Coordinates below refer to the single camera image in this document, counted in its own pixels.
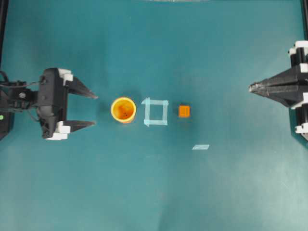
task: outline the orange cup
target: orange cup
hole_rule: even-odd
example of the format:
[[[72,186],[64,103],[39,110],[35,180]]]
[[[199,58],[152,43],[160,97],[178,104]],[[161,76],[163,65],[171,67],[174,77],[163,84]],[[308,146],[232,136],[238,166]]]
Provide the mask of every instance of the orange cup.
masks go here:
[[[133,100],[121,97],[116,99],[111,105],[112,117],[123,124],[128,124],[134,120],[136,105]]]

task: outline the teal table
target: teal table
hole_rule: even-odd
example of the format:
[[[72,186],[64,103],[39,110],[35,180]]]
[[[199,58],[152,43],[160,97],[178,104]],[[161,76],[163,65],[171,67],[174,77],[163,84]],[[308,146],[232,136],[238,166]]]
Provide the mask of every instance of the teal table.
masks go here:
[[[99,99],[70,96],[68,119],[97,125],[65,141],[16,115],[0,143],[0,230],[307,230],[306,143],[288,109],[248,92],[303,39],[299,0],[12,0],[9,78],[70,69]],[[137,105],[131,124],[110,115],[120,96]],[[147,97],[169,101],[168,126],[144,125]]]

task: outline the orange block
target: orange block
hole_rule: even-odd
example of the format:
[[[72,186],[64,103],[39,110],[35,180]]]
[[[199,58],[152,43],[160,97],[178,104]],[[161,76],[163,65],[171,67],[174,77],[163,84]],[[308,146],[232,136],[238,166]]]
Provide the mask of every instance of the orange block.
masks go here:
[[[190,106],[180,105],[179,106],[179,117],[188,118],[190,116]]]

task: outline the cable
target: cable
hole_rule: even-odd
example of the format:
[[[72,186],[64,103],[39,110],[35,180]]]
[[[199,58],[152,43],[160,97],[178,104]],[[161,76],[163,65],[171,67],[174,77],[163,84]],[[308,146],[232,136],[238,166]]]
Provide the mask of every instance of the cable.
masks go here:
[[[29,107],[28,109],[26,109],[26,111],[27,111],[27,113],[29,114],[29,116],[31,117],[31,119],[32,119],[34,122],[39,122],[39,119],[34,118],[34,116],[30,113],[30,109],[31,109],[31,107]]]
[[[4,88],[25,88],[25,87],[28,87],[28,86],[33,85],[33,84],[41,84],[41,83],[42,82],[32,82],[32,83],[21,85],[21,86],[6,86],[6,85],[3,85],[3,84],[0,84],[0,87],[4,87]]]
[[[8,76],[6,75],[6,73],[4,71],[0,71],[0,74],[4,78],[4,82],[9,82],[9,78],[8,78]]]

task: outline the black pole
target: black pole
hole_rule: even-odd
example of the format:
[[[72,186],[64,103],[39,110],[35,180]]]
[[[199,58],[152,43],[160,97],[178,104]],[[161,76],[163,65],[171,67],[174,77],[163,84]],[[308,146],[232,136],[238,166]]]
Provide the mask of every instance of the black pole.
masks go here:
[[[0,0],[0,67],[2,60],[2,46],[5,31],[6,14],[8,11],[9,0]]]
[[[308,0],[303,0],[303,24],[305,39],[308,39]]]

